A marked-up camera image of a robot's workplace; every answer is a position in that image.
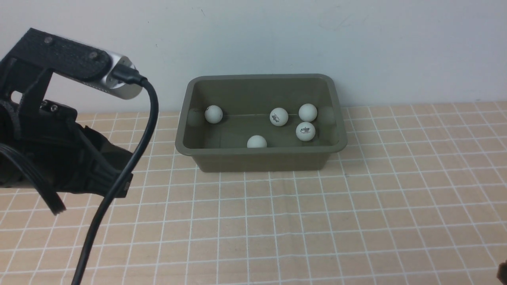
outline white ping pong ball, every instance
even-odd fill
[[[311,141],[315,136],[315,127],[308,122],[299,124],[296,128],[296,136],[302,141]]]
[[[284,108],[275,108],[271,111],[271,114],[269,114],[269,120],[271,124],[281,127],[287,123],[288,113]]]
[[[299,118],[305,122],[312,122],[317,118],[317,108],[310,104],[304,104],[299,108]]]
[[[219,106],[211,105],[208,108],[206,108],[206,111],[204,112],[204,118],[206,118],[206,121],[208,121],[211,124],[216,124],[222,120],[222,117],[224,116],[224,113],[222,112],[222,109],[220,109]]]
[[[248,142],[246,143],[246,147],[249,149],[265,148],[267,146],[268,143],[266,142],[266,139],[260,135],[252,136],[251,138],[248,139]]]

